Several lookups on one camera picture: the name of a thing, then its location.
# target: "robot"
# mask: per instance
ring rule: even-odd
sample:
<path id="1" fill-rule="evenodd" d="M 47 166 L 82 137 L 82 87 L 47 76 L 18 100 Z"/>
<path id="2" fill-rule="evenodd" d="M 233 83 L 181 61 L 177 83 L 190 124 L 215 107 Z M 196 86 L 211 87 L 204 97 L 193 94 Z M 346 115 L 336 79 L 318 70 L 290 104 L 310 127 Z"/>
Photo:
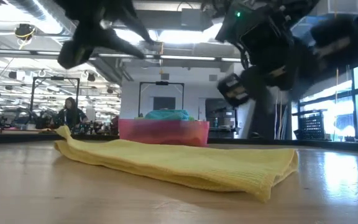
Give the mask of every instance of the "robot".
<path id="1" fill-rule="evenodd" d="M 120 39 L 105 21 L 120 20 L 150 44 L 154 44 L 136 15 L 131 0 L 54 0 L 68 18 L 78 21 L 73 39 L 65 42 L 58 62 L 72 68 L 89 60 L 95 47 L 105 47 L 144 58 L 144 54 Z M 224 17 L 216 36 L 241 53 L 244 71 L 218 83 L 227 102 L 237 107 L 250 99 L 273 111 L 268 86 L 289 92 L 292 101 L 321 80 L 335 76 L 338 67 L 358 58 L 358 27 L 351 19 L 332 18 L 311 29 L 310 47 L 292 35 L 290 28 L 307 16 L 319 0 L 205 0 L 213 17 Z"/>

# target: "table surface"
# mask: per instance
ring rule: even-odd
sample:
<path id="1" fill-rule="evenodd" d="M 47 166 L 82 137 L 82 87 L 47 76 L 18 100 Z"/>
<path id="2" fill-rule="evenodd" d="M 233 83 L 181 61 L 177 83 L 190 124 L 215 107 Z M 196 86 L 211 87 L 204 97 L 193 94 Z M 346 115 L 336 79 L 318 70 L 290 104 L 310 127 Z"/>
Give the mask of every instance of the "table surface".
<path id="1" fill-rule="evenodd" d="M 299 149 L 299 171 L 260 203 L 74 162 L 52 145 L 0 144 L 0 223 L 358 223 L 358 153 Z"/>

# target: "yellow towel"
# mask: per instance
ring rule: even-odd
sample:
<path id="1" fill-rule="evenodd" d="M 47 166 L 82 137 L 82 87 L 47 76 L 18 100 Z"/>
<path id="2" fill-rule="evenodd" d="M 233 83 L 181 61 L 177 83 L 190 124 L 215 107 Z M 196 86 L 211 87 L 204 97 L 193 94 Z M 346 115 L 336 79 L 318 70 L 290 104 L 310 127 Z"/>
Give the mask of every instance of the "yellow towel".
<path id="1" fill-rule="evenodd" d="M 55 149 L 67 158 L 136 175 L 218 192 L 245 191 L 266 202 L 271 188 L 298 167 L 293 149 L 210 149 L 125 140 L 78 141 L 64 126 Z"/>

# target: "teal fabric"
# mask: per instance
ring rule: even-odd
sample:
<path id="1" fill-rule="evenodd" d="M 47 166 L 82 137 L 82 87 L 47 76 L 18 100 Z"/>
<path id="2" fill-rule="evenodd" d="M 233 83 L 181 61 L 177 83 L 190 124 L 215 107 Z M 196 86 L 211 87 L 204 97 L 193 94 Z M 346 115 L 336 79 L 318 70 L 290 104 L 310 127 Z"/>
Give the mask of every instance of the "teal fabric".
<path id="1" fill-rule="evenodd" d="M 155 110 L 151 111 L 144 119 L 157 119 L 165 121 L 188 121 L 189 114 L 186 110 Z"/>

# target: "pink plastic bin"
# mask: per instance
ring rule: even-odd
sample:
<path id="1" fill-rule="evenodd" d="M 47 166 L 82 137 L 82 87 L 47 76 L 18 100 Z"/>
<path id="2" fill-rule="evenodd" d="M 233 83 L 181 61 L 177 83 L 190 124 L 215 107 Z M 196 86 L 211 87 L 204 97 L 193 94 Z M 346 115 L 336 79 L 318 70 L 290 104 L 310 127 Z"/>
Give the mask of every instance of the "pink plastic bin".
<path id="1" fill-rule="evenodd" d="M 159 121 L 120 119 L 120 139 L 147 143 L 185 146 L 206 146 L 208 121 Z"/>

